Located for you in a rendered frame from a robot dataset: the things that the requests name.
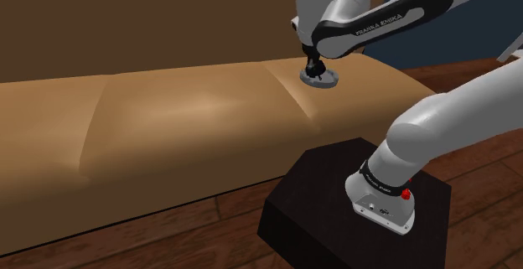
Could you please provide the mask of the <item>grey round plate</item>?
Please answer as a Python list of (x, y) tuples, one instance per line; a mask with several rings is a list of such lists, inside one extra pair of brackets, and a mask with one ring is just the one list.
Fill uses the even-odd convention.
[(308, 76), (304, 70), (301, 70), (299, 78), (306, 85), (320, 89), (333, 88), (339, 81), (339, 75), (332, 70), (326, 70), (323, 74), (314, 77)]

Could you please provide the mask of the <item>tan leather sofa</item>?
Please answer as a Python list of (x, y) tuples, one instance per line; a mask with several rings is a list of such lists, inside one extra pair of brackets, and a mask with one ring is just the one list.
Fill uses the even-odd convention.
[(431, 91), (363, 54), (0, 84), (0, 256), (284, 175)]

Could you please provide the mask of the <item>dark robot stand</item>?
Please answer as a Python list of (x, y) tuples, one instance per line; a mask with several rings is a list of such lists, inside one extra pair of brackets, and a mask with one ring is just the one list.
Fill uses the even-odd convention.
[(344, 182), (375, 151), (359, 137), (303, 153), (267, 196), (257, 234), (294, 269), (444, 269), (451, 186), (424, 171), (405, 235), (357, 215)]

